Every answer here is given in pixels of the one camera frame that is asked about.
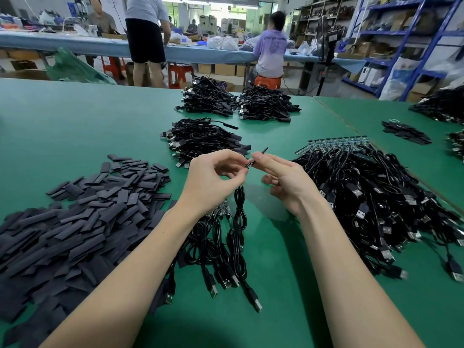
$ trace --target bundle of cables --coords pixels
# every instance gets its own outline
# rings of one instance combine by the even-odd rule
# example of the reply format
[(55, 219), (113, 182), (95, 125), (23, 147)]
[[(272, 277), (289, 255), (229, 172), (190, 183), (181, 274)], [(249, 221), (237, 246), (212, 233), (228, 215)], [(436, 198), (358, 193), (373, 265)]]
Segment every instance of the bundle of cables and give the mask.
[(464, 156), (464, 129), (460, 132), (449, 133), (448, 135), (449, 140), (451, 140), (454, 145), (454, 148), (452, 150), (456, 152), (459, 156)]
[(225, 82), (212, 78), (193, 77), (192, 85), (182, 91), (183, 106), (176, 106), (176, 110), (187, 112), (209, 112), (224, 117), (232, 116), (237, 101), (235, 96), (225, 90)]
[(419, 112), (437, 121), (464, 124), (464, 85), (455, 89), (440, 89), (426, 96), (409, 110)]
[[(243, 187), (235, 190), (234, 198), (237, 205), (234, 216), (226, 200), (196, 223), (172, 263), (166, 280), (168, 283), (175, 284), (174, 265), (176, 262), (180, 268), (186, 265), (199, 265), (206, 289), (212, 298), (218, 294), (216, 281), (222, 285), (224, 290), (231, 286), (241, 286), (250, 303), (259, 312), (262, 306), (258, 301), (258, 296), (248, 285), (247, 264), (243, 257), (245, 245), (243, 231), (247, 227), (247, 216), (243, 210), (245, 202)], [(224, 217), (230, 228), (225, 242), (221, 226)], [(214, 276), (209, 272), (208, 266), (212, 266)], [(173, 295), (174, 291), (167, 291), (166, 297), (172, 300)]]
[(290, 96), (264, 86), (245, 87), (238, 101), (242, 120), (290, 122), (289, 113), (301, 111), (298, 105), (292, 105)]
[(464, 246), (460, 217), (419, 186), (393, 154), (374, 149), (365, 138), (311, 141), (297, 153), (299, 163), (335, 212), (359, 256), (373, 274), (405, 278), (393, 265), (392, 250), (403, 251), (421, 231), (447, 251), (447, 270), (462, 281), (462, 269), (448, 245)]
[(212, 122), (218, 122), (225, 127), (238, 129), (230, 124), (213, 121), (209, 117), (192, 120), (186, 118), (179, 122), (173, 122), (173, 128), (161, 133), (161, 138), (168, 139), (169, 148), (174, 151), (173, 156), (179, 159), (177, 167), (189, 167), (189, 161), (201, 154), (206, 154), (222, 149), (230, 149), (247, 155), (251, 145), (240, 143), (242, 137), (232, 134)]

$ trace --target brown shirt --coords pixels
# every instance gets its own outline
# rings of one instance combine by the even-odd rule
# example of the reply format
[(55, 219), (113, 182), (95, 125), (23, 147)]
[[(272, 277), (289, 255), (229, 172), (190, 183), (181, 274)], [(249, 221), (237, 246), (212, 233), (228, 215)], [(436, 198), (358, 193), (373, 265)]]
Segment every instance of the brown shirt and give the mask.
[(103, 12), (101, 16), (96, 12), (90, 13), (89, 24), (99, 25), (103, 33), (110, 33), (111, 30), (117, 30), (115, 19), (108, 13)]

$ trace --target green tabletop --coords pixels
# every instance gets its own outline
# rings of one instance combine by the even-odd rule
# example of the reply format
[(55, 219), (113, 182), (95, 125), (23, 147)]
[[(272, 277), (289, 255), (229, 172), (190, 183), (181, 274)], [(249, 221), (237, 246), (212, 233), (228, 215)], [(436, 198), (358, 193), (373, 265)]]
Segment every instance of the green tabletop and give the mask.
[[(462, 130), (462, 125), (437, 122), (410, 111), (410, 102), (334, 97), (318, 97), (316, 100), (359, 134), (367, 135), (378, 148), (394, 153), (422, 183), (464, 214), (464, 166), (462, 158), (451, 152), (453, 146), (446, 140), (447, 133)], [(424, 132), (432, 139), (432, 144), (419, 145), (383, 132), (382, 121), (390, 119)]]
[[(164, 190), (177, 198), (188, 171), (174, 166), (159, 133), (185, 117), (174, 111), (180, 99), (180, 91), (169, 89), (0, 80), (0, 217), (50, 204), (47, 190), (98, 172), (109, 153), (169, 167), (172, 182)], [(308, 139), (356, 134), (315, 99), (297, 96), (292, 102), (303, 110), (289, 124), (241, 121), (237, 115), (226, 120), (239, 127), (252, 150), (269, 146), (269, 153), (288, 159)], [(240, 288), (219, 289), (211, 299), (199, 267), (179, 269), (173, 304), (147, 316), (136, 347), (331, 346), (303, 236), (260, 183), (261, 175), (251, 169), (245, 184), (244, 232), (248, 282), (261, 313)], [(464, 264), (464, 250), (451, 249)], [(443, 271), (437, 254), (444, 251), (410, 244), (395, 255), (410, 279), (376, 278), (426, 346), (460, 347), (464, 287)], [(7, 328), (0, 323), (0, 334)]]

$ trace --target orange stool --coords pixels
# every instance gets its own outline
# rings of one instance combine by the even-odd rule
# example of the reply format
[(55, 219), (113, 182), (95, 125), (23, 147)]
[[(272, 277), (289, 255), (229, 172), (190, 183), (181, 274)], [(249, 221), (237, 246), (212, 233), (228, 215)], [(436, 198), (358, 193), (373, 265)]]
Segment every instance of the orange stool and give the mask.
[[(126, 63), (124, 62), (124, 58), (122, 60), (123, 60), (123, 64), (121, 66), (121, 70), (123, 68), (126, 68)], [(115, 61), (114, 61), (113, 58), (109, 58), (109, 64), (105, 64), (105, 61), (103, 60), (103, 56), (102, 56), (101, 57), (101, 64), (103, 65), (103, 73), (104, 74), (106, 74), (106, 71), (108, 71), (108, 72), (111, 72), (114, 79), (119, 79), (119, 72), (118, 72), (118, 69), (116, 67), (116, 64), (115, 64)]]
[(280, 89), (280, 77), (265, 78), (257, 76), (255, 79), (255, 85), (264, 85), (268, 89)]
[[(174, 73), (175, 77), (175, 82), (171, 82), (171, 72)], [(194, 77), (194, 68), (188, 64), (167, 64), (167, 75), (169, 76), (168, 78), (168, 83), (169, 83), (169, 89), (181, 89), (181, 83), (179, 79), (183, 80), (184, 83), (187, 81), (185, 79), (185, 74), (186, 73), (191, 73), (192, 78)]]

